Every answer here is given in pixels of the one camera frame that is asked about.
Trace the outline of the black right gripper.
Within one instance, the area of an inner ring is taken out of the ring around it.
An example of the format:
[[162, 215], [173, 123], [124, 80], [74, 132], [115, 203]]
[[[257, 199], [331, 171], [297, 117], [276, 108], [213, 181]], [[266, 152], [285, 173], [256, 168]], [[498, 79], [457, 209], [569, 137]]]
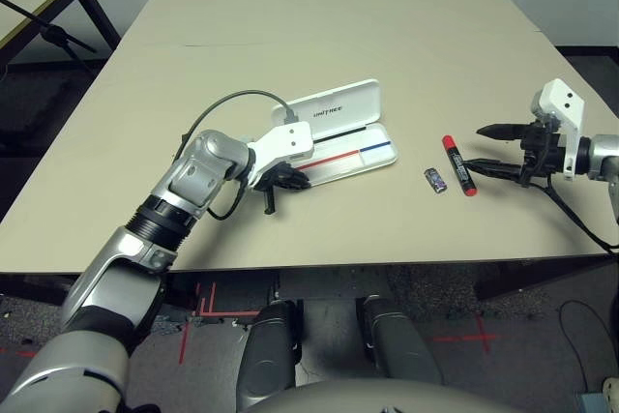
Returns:
[[520, 140], [524, 151], [523, 164], [505, 163], [491, 159], [473, 159], [466, 162], [466, 168], [480, 175], [519, 182], [528, 187], [534, 177], [546, 177], [562, 172], [565, 148], [559, 146], [558, 123], [535, 121], [522, 124], [490, 124], [477, 129], [476, 134], [494, 139]]

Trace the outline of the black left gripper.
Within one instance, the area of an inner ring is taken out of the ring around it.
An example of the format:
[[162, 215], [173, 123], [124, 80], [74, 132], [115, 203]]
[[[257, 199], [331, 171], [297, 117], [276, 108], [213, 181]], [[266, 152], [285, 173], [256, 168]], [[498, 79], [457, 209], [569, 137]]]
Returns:
[[311, 187], [308, 176], [294, 170], [288, 162], [280, 162], [267, 170], [257, 182], [257, 189], [264, 192], [265, 215], [276, 213], [274, 187], [286, 190], [306, 190]]

